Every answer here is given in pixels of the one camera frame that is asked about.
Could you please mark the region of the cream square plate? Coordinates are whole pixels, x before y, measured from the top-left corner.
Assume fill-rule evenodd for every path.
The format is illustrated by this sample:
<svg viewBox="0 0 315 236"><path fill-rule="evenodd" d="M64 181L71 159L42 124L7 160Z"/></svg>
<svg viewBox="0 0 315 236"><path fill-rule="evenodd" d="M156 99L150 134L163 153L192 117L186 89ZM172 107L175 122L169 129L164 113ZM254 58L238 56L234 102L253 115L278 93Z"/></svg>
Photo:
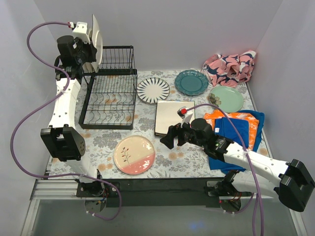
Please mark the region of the cream square plate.
<svg viewBox="0 0 315 236"><path fill-rule="evenodd" d="M103 39L100 32L98 21L95 15L92 15L93 18L93 28L92 28L92 44L96 48L96 62L92 62L92 66L94 71L97 72L99 70L99 66L102 61L102 53L103 53Z"/></svg>

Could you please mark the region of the white black rimmed square plate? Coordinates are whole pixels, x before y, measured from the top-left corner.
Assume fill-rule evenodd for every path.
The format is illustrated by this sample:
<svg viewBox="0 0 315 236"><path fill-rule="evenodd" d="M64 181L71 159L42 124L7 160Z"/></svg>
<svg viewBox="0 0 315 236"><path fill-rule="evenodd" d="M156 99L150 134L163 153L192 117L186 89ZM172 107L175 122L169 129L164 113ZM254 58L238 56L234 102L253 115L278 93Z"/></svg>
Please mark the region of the white black rimmed square plate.
<svg viewBox="0 0 315 236"><path fill-rule="evenodd" d="M194 101L166 101L157 102L155 132L168 132L171 125L181 123L182 119L177 114L181 107L191 108L195 106Z"/></svg>

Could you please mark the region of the pink round plate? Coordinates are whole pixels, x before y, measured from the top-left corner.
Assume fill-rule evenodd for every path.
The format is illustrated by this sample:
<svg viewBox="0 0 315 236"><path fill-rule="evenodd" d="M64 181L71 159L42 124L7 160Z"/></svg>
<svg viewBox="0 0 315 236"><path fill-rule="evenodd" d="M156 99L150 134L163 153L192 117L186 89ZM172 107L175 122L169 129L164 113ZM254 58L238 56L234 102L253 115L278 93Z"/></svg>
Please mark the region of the pink round plate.
<svg viewBox="0 0 315 236"><path fill-rule="evenodd" d="M125 174L139 175L153 165L156 151L153 144L139 135L122 139L115 147L114 162Z"/></svg>

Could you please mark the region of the white blue striped plate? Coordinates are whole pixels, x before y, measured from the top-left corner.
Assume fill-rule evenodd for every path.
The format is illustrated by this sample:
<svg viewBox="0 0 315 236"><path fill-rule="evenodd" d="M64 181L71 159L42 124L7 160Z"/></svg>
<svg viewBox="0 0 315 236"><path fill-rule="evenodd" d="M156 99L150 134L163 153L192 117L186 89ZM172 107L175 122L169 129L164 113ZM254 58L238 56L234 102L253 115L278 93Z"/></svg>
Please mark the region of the white blue striped plate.
<svg viewBox="0 0 315 236"><path fill-rule="evenodd" d="M136 91L141 101L148 104L156 104L169 96L170 86L161 78L150 77L142 80L138 84Z"/></svg>

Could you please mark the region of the teal scalloped plate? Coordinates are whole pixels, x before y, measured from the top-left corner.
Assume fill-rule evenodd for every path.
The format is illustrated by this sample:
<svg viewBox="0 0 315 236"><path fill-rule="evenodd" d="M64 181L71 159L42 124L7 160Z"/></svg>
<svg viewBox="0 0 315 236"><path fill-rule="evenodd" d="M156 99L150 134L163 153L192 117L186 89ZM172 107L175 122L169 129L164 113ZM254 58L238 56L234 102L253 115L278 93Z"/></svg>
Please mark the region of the teal scalloped plate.
<svg viewBox="0 0 315 236"><path fill-rule="evenodd" d="M196 70L185 70L180 72L174 81L175 88L188 96L202 94L208 87L207 77Z"/></svg>

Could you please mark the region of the mint green plate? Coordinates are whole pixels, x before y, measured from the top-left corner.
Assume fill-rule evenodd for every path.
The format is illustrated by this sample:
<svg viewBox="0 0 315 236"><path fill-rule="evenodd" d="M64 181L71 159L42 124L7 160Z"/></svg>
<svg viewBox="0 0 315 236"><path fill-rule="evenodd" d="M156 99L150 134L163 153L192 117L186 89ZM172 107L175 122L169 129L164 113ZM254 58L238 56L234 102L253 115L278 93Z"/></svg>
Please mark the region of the mint green plate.
<svg viewBox="0 0 315 236"><path fill-rule="evenodd" d="M209 101L225 113L234 113L243 107L244 99L239 91L227 86L213 88L209 94Z"/></svg>

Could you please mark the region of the white green rimmed plate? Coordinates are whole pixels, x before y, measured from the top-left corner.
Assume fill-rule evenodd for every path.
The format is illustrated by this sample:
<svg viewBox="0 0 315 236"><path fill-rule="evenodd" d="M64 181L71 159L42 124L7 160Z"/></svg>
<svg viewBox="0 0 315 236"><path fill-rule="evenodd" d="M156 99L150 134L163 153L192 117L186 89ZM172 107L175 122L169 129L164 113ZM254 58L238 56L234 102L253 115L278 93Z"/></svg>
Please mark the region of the white green rimmed plate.
<svg viewBox="0 0 315 236"><path fill-rule="evenodd" d="M93 62L86 62L83 64L83 70L84 70L84 73L93 73L95 72L95 69L94 69L94 63Z"/></svg>

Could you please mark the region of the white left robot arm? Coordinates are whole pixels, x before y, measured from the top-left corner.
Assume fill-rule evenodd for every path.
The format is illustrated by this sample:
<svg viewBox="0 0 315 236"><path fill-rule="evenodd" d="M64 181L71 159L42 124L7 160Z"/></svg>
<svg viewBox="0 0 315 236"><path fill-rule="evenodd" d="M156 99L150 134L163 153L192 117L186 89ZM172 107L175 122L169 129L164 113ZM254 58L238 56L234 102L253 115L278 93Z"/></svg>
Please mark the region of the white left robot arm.
<svg viewBox="0 0 315 236"><path fill-rule="evenodd" d="M86 144L75 128L75 108L85 71L98 71L103 56L102 36L65 35L57 39L59 56L54 62L57 96L52 118L40 136L50 155L70 166L77 182L88 183L95 197L104 193L105 185L97 180L98 170L84 159Z"/></svg>

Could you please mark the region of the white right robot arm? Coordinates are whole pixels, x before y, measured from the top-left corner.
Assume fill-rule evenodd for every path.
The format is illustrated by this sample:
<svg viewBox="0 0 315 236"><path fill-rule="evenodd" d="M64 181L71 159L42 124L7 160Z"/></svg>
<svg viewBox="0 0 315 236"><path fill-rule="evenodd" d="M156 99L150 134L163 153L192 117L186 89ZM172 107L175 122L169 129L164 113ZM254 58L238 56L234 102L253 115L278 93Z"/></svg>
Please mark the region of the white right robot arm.
<svg viewBox="0 0 315 236"><path fill-rule="evenodd" d="M238 173L234 178L225 180L222 188L227 195L256 192L277 197L289 209L303 212L315 189L315 181L303 162L297 159L285 162L244 150L231 139L216 135L203 118L197 118L192 123L170 126L160 142L172 149L175 138L178 139L178 146L190 143L202 147L209 157L250 172Z"/></svg>

